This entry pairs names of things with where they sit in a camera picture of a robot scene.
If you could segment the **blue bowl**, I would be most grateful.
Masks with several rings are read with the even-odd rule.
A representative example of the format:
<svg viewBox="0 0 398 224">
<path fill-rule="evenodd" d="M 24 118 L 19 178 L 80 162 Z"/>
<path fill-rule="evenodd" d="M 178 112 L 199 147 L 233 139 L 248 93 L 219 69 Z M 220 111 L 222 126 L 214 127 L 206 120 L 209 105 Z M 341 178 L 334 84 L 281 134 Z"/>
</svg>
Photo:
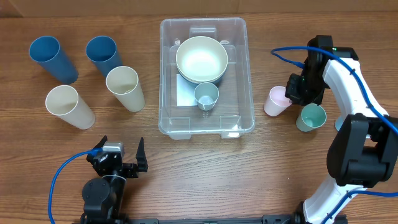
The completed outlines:
<svg viewBox="0 0 398 224">
<path fill-rule="evenodd" d="M 203 82 L 193 82 L 193 81 L 191 81 L 191 80 L 185 78 L 183 75 L 181 75 L 181 74 L 179 74 L 179 73 L 177 74 L 177 76 L 178 76 L 182 81 L 184 81 L 187 85 L 189 85 L 189 86 L 194 86 L 194 87 L 196 87 L 197 85 L 203 83 Z M 213 80 L 213 81 L 206 81 L 206 82 L 207 82 L 207 83 L 212 83 L 212 84 L 214 84 L 214 85 L 216 85 L 216 86 L 219 86 L 219 85 L 223 82 L 223 76 L 219 77 L 219 78 L 216 79 L 216 80 Z"/>
</svg>

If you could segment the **grey small cup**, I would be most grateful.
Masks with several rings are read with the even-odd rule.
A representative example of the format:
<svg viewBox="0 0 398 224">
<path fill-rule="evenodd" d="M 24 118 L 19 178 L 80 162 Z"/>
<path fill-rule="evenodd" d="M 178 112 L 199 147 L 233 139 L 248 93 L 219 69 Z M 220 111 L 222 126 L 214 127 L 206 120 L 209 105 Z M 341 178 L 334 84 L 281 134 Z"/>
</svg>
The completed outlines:
<svg viewBox="0 0 398 224">
<path fill-rule="evenodd" d="M 219 90 L 216 85 L 210 82 L 201 83 L 194 90 L 194 97 L 199 109 L 211 110 L 219 98 Z"/>
</svg>

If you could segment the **light blue small cup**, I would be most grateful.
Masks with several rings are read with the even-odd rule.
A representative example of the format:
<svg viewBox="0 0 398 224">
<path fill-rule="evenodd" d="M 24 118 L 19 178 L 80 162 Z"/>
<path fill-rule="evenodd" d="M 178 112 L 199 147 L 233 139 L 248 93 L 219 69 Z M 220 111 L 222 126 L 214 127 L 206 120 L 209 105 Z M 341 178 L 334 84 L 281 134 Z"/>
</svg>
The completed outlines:
<svg viewBox="0 0 398 224">
<path fill-rule="evenodd" d="M 344 122 L 343 117 L 342 117 L 342 116 L 339 116 L 338 119 L 335 121 L 335 129 L 336 129 L 337 131 L 340 130 L 340 128 L 341 128 L 343 122 Z"/>
</svg>

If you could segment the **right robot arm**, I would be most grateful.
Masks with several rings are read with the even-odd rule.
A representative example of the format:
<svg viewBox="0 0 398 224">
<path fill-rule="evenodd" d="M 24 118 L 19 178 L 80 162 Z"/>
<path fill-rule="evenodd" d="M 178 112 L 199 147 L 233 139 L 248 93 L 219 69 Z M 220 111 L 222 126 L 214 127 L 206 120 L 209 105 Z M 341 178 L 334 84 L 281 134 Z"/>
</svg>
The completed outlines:
<svg viewBox="0 0 398 224">
<path fill-rule="evenodd" d="M 395 197 L 373 192 L 387 181 L 397 160 L 397 118 L 389 116 L 371 93 L 361 74 L 359 58 L 350 47 L 307 44 L 308 57 L 294 64 L 285 95 L 304 108 L 320 105 L 329 88 L 340 109 L 342 124 L 328 150 L 328 176 L 317 191 L 303 201 L 291 223 L 345 223 L 338 213 L 358 194 Z"/>
</svg>

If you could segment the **pink small cup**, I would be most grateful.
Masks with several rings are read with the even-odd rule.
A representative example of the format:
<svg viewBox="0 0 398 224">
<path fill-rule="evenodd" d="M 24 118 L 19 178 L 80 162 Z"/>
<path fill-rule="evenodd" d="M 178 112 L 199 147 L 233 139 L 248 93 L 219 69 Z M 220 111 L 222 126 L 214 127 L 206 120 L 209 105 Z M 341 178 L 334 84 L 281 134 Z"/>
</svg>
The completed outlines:
<svg viewBox="0 0 398 224">
<path fill-rule="evenodd" d="M 286 110 L 291 104 L 291 100 L 285 97 L 286 87 L 273 87 L 264 103 L 264 111 L 269 116 L 278 116 Z"/>
</svg>

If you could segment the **green small cup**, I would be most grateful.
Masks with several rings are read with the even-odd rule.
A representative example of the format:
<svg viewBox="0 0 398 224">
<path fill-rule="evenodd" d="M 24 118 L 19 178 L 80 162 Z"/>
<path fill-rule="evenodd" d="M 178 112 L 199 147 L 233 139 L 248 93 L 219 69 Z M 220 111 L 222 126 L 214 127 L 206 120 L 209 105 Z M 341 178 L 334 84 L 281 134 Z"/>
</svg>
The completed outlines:
<svg viewBox="0 0 398 224">
<path fill-rule="evenodd" d="M 302 108 L 296 120 L 296 127 L 302 132 L 309 132 L 323 126 L 326 119 L 325 110 L 321 106 L 311 103 Z"/>
</svg>

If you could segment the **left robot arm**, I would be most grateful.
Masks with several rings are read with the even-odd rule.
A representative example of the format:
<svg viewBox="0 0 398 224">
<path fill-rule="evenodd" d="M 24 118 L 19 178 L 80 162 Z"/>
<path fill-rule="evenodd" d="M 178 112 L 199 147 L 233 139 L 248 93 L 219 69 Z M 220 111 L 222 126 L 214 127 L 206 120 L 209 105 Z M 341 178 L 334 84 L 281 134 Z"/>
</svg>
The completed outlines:
<svg viewBox="0 0 398 224">
<path fill-rule="evenodd" d="M 111 142 L 104 136 L 89 152 L 86 160 L 98 174 L 82 189 L 84 200 L 81 223 L 129 223 L 129 215 L 120 212 L 124 188 L 129 178 L 147 172 L 148 163 L 141 138 L 136 152 L 136 163 L 125 163 L 124 144 Z"/>
</svg>

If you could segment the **cream tall cup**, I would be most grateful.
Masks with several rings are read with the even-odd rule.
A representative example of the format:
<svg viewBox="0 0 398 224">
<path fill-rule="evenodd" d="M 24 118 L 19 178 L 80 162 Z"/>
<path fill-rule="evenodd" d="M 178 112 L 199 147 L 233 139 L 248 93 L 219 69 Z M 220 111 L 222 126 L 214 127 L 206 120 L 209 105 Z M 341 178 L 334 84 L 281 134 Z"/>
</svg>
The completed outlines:
<svg viewBox="0 0 398 224">
<path fill-rule="evenodd" d="M 78 129 L 88 129 L 95 123 L 95 114 L 70 85 L 53 88 L 46 96 L 45 106 L 49 113 Z"/>
<path fill-rule="evenodd" d="M 137 72 L 128 66 L 112 69 L 106 77 L 106 87 L 131 112 L 145 107 L 144 94 Z"/>
</svg>

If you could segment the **cream bowl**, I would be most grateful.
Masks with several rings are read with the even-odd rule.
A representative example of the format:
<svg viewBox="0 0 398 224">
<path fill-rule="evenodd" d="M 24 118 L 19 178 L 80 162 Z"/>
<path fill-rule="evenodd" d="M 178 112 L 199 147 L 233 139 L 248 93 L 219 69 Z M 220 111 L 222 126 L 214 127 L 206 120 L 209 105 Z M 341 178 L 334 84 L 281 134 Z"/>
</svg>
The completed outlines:
<svg viewBox="0 0 398 224">
<path fill-rule="evenodd" d="M 228 53 L 215 39 L 196 36 L 184 41 L 177 50 L 177 68 L 218 68 L 228 66 Z"/>
<path fill-rule="evenodd" d="M 223 75 L 228 70 L 219 68 L 177 68 L 179 74 L 188 82 L 192 84 L 200 84 L 210 82 L 217 84 L 223 79 Z"/>
</svg>

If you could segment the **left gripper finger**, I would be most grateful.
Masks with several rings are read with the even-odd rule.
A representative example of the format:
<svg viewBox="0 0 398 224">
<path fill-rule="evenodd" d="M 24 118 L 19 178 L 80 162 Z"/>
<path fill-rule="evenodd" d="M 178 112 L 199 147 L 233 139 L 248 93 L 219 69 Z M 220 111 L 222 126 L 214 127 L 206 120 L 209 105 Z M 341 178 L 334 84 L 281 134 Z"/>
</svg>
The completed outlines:
<svg viewBox="0 0 398 224">
<path fill-rule="evenodd" d="M 147 172 L 148 170 L 148 163 L 147 158 L 144 150 L 144 138 L 140 139 L 137 153 L 136 153 L 136 161 L 137 161 L 137 170 L 139 172 Z"/>
<path fill-rule="evenodd" d="M 104 135 L 103 138 L 100 140 L 100 142 L 93 148 L 93 150 L 101 149 L 107 140 L 108 140 L 107 135 Z"/>
</svg>

